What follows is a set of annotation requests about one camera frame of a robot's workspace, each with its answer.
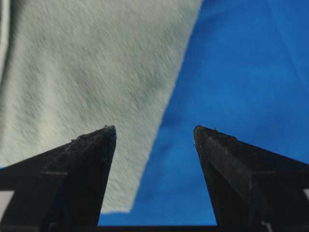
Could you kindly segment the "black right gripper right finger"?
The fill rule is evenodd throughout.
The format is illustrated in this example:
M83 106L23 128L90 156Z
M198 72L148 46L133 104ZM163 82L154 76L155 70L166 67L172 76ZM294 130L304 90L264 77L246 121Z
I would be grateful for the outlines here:
M194 141L218 231L308 231L307 164L203 126Z

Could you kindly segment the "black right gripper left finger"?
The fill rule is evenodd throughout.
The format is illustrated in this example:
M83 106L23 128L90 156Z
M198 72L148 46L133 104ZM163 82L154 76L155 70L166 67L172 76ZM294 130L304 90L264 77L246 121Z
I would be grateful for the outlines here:
M2 168L3 232L70 232L97 226L116 147L105 126Z

